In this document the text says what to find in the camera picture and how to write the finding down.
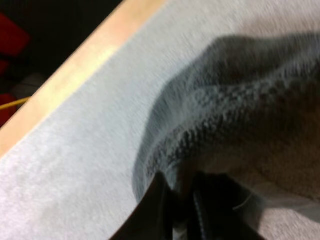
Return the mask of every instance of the dark background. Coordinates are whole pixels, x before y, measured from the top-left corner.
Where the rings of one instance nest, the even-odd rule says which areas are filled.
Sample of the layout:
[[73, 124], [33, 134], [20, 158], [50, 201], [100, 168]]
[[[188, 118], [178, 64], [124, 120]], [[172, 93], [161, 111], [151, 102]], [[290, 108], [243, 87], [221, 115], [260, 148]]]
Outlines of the dark background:
[[47, 79], [98, 27], [122, 0], [1, 0], [0, 12], [31, 37], [19, 56], [0, 76], [0, 92], [8, 92], [32, 73]]

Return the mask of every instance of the wooden edge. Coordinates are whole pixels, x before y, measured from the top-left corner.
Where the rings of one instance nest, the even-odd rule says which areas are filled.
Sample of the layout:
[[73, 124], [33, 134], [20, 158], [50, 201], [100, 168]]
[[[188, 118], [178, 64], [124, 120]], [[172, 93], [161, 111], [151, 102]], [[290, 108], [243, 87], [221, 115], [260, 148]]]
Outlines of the wooden edge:
[[166, 0], [126, 0], [0, 130], [0, 157], [49, 116], [105, 63]]

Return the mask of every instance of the gray fabric surface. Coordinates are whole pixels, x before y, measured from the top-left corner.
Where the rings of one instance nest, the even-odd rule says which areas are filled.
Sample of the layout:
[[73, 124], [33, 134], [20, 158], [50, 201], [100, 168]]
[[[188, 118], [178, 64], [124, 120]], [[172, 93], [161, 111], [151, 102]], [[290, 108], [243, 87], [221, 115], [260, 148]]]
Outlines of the gray fabric surface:
[[[0, 239], [110, 237], [137, 204], [134, 161], [165, 84], [218, 36], [317, 31], [319, 12], [317, 0], [170, 1], [0, 160]], [[298, 215], [307, 225], [295, 225], [284, 212], [263, 216], [268, 239], [320, 235], [314, 221]]]
[[181, 198], [197, 172], [228, 174], [267, 205], [299, 207], [320, 223], [319, 62], [316, 33], [216, 40], [150, 113], [134, 167], [137, 199], [159, 171]]

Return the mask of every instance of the black object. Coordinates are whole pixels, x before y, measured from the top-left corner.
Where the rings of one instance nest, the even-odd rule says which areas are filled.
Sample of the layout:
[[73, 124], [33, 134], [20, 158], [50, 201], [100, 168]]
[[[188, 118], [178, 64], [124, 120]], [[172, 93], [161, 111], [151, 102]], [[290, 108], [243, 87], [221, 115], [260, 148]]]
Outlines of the black object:
[[[233, 211], [216, 175], [199, 173], [189, 202], [176, 200], [165, 177], [157, 173], [144, 198], [111, 240], [172, 240], [177, 219], [187, 221], [188, 240], [263, 240]], [[184, 216], [178, 210], [184, 208]]]

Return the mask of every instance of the textured knit blanket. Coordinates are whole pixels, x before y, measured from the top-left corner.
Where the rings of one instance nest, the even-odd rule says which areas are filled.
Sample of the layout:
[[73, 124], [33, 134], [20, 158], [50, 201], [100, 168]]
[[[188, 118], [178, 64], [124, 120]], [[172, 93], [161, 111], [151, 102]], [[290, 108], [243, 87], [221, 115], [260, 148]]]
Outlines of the textured knit blanket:
[[250, 190], [241, 208], [253, 221], [255, 205], [320, 222], [319, 157], [320, 35], [224, 37], [163, 89], [134, 191], [140, 200], [161, 171], [183, 198], [196, 172], [227, 174]]

